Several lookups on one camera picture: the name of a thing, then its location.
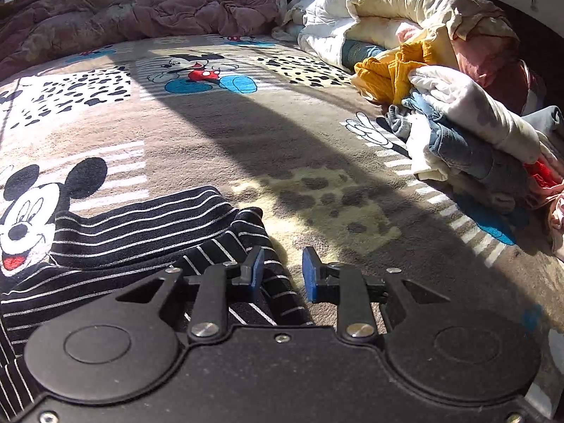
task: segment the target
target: blue gripper pad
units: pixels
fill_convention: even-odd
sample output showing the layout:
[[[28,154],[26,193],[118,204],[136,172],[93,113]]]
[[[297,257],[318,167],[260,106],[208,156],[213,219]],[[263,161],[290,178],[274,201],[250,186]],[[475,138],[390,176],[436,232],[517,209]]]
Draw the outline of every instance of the blue gripper pad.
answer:
[[[317,285],[315,276],[315,266],[311,261],[309,253],[304,250],[302,254],[302,274],[304,275],[304,284],[308,302],[315,304],[317,301]]]
[[[253,263],[253,275],[251,277],[250,289],[254,295],[258,294],[264,273],[264,249],[260,249],[255,262]]]

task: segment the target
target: mickey mouse eye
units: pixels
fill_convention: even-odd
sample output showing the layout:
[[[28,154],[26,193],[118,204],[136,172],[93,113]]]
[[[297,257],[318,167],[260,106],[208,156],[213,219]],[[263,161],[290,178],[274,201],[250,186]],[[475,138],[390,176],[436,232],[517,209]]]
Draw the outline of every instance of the mickey mouse eye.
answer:
[[[18,220],[16,222],[21,223],[26,218],[30,206],[31,203],[29,200],[27,200],[26,203],[24,203],[20,208],[20,212],[18,213]]]
[[[29,212],[29,216],[27,217],[28,223],[30,223],[33,220],[33,218],[39,213],[42,206],[43,206],[43,198],[38,199],[36,203],[33,204],[33,207]]]

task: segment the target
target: red tongue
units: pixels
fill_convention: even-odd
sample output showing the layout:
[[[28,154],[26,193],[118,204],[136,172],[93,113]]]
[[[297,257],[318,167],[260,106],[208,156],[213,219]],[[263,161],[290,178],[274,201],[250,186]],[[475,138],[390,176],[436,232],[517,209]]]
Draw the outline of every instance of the red tongue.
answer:
[[[4,262],[4,268],[10,271],[20,267],[25,261],[25,256],[5,256],[2,261]]]

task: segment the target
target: mickey mouse mouth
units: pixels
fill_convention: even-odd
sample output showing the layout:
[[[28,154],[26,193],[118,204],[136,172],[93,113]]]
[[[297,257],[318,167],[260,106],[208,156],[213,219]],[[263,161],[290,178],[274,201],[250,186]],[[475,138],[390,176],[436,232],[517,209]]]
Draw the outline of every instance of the mickey mouse mouth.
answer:
[[[2,264],[4,264],[4,268],[7,271],[12,271],[20,267],[20,265],[22,265],[25,262],[28,254],[29,251],[25,252],[24,254],[16,254],[16,255],[6,254],[5,252],[2,252]]]

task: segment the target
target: mickey mouse ear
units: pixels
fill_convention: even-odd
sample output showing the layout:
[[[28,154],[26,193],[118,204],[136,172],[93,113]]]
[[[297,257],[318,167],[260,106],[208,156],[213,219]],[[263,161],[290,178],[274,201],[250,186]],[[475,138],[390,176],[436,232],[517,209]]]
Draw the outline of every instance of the mickey mouse ear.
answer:
[[[94,194],[104,184],[108,165],[100,157],[79,162],[70,171],[65,187],[70,198],[85,198]]]
[[[39,178],[39,165],[28,165],[15,172],[6,181],[4,188],[4,198],[6,200],[16,200]]]

